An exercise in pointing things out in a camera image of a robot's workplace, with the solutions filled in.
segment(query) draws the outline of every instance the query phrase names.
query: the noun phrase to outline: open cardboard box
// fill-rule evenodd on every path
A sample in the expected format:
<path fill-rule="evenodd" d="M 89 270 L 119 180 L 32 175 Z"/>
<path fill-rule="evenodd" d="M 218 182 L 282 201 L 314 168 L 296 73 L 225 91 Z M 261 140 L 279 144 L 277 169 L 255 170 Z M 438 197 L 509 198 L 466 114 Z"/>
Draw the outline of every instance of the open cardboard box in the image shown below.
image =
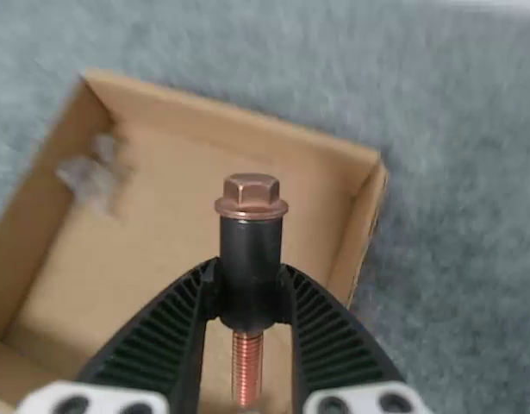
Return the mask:
<path fill-rule="evenodd" d="M 55 175 L 109 132 L 130 174 L 111 216 Z M 290 204 L 283 261 L 351 300 L 383 193 L 376 151 L 270 117 L 88 72 L 0 220 L 0 401 L 74 378 L 154 295 L 218 253 L 230 173 L 270 173 Z M 290 411 L 290 328 L 265 333 L 264 404 Z M 231 334 L 208 325 L 201 412 L 231 412 Z"/>

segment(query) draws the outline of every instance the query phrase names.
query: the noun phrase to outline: bolt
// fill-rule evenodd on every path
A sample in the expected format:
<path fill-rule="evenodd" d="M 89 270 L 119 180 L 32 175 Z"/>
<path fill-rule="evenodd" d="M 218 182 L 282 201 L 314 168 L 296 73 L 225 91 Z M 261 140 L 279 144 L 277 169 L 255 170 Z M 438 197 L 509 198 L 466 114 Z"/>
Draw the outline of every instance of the bolt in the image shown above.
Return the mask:
<path fill-rule="evenodd" d="M 242 173 L 231 175 L 224 180 L 223 194 L 221 198 L 216 200 L 215 210 L 227 219 L 249 222 L 249 226 L 258 226 L 260 224 L 251 224 L 251 222 L 271 221 L 272 223 L 273 221 L 281 220 L 282 216 L 288 211 L 288 205 L 280 198 L 280 183 L 277 179 L 266 174 Z M 240 263 L 239 266 L 244 266 L 244 263 L 255 260 L 255 256 L 267 256 L 267 254 L 252 251 L 247 245 L 244 246 L 242 256 L 231 260 L 230 263 L 234 263 L 236 266 Z M 277 266 L 279 267 L 279 252 L 277 260 Z M 244 277 L 247 276 L 249 278 L 252 276 L 251 274 L 245 275 L 243 272 L 241 273 Z M 262 361 L 262 330 L 240 332 L 235 329 L 232 336 L 232 396 L 242 409 L 253 409 L 259 401 Z"/>

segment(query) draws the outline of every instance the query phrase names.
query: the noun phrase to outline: copper bolt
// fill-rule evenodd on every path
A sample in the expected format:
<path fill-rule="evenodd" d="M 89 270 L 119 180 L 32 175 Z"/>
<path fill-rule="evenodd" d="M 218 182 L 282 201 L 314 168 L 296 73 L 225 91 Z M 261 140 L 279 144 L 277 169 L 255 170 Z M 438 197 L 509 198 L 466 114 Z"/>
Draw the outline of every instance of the copper bolt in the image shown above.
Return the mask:
<path fill-rule="evenodd" d="M 253 408 L 261 393 L 263 333 L 232 334 L 232 397 L 241 408 Z"/>
<path fill-rule="evenodd" d="M 234 220 L 274 220 L 288 205 L 280 198 L 280 183 L 260 173 L 234 174 L 224 180 L 215 210 Z M 232 397 L 243 409 L 254 408 L 261 392 L 263 333 L 234 332 L 232 336 Z"/>
<path fill-rule="evenodd" d="M 280 183 L 267 174 L 234 174 L 224 180 L 222 197 L 215 201 L 221 216 L 237 220 L 272 220 L 288 212 L 280 198 Z"/>

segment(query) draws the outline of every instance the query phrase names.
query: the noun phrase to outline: threaded shank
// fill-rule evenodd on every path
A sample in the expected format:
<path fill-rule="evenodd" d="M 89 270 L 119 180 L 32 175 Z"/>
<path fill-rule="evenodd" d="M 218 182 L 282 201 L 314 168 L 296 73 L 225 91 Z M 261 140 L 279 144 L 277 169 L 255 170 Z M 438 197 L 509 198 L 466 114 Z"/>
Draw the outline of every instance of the threaded shank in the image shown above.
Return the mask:
<path fill-rule="evenodd" d="M 263 334 L 232 334 L 232 397 L 242 408 L 255 405 L 261 393 Z"/>

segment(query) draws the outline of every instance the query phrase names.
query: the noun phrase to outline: cardboard box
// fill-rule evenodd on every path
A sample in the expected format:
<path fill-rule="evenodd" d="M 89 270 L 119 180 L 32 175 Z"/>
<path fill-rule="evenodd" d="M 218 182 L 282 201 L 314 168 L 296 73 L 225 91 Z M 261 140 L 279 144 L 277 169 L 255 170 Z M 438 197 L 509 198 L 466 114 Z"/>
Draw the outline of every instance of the cardboard box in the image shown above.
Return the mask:
<path fill-rule="evenodd" d="M 72 202 L 56 166 L 122 140 L 131 173 L 105 216 Z M 213 202 L 230 173 L 280 178 L 283 261 L 348 304 L 383 193 L 376 151 L 223 103 L 92 71 L 0 220 L 0 400 L 72 378 L 141 306 L 218 253 Z M 229 412 L 230 332 L 206 337 L 201 412 Z M 290 328 L 265 333 L 268 412 L 290 410 Z"/>

